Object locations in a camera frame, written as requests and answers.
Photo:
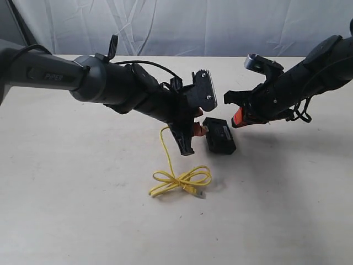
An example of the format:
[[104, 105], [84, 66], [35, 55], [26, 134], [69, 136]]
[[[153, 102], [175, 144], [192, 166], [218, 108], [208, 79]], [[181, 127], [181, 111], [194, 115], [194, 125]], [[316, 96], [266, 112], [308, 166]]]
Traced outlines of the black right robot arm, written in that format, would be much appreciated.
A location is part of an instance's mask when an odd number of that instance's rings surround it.
[[234, 128], [275, 120], [310, 123], [311, 99], [352, 81], [352, 37], [330, 36], [288, 71], [258, 54], [248, 55], [244, 67], [266, 79], [250, 91], [224, 94], [224, 103], [239, 106], [231, 119]]

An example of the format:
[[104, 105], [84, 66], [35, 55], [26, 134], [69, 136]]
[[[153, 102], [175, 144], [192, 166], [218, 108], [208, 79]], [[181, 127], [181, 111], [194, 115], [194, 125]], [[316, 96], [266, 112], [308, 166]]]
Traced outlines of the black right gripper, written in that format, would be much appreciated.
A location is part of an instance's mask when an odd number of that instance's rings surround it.
[[228, 91], [223, 95], [224, 104], [240, 107], [231, 118], [233, 128], [293, 116], [290, 108], [299, 101], [301, 93], [300, 71], [267, 71], [265, 77], [252, 90]]

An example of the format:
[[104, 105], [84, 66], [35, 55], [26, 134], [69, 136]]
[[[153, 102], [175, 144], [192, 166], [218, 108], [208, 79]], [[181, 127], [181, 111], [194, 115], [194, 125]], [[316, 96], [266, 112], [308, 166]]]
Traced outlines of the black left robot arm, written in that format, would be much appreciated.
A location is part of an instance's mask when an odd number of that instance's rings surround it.
[[158, 82], [141, 65], [119, 65], [103, 55], [83, 55], [73, 61], [57, 57], [41, 45], [21, 46], [1, 40], [1, 100], [12, 87], [64, 90], [81, 102], [103, 104], [119, 114], [132, 110], [168, 125], [183, 156], [194, 154], [194, 119], [197, 103], [187, 94], [200, 85], [198, 79], [184, 87], [174, 75], [169, 83]]

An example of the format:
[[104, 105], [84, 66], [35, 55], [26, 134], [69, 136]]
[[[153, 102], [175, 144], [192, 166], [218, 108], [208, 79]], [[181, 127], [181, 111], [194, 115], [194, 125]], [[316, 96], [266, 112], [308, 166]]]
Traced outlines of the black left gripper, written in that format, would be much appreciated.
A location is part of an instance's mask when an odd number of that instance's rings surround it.
[[203, 116], [201, 108], [191, 107], [186, 96], [189, 88], [176, 90], [160, 88], [161, 107], [159, 120], [165, 124], [172, 124], [171, 132], [176, 141], [180, 154], [190, 156], [195, 153], [191, 147], [192, 137], [202, 137], [207, 133], [207, 127], [201, 125], [195, 118]]

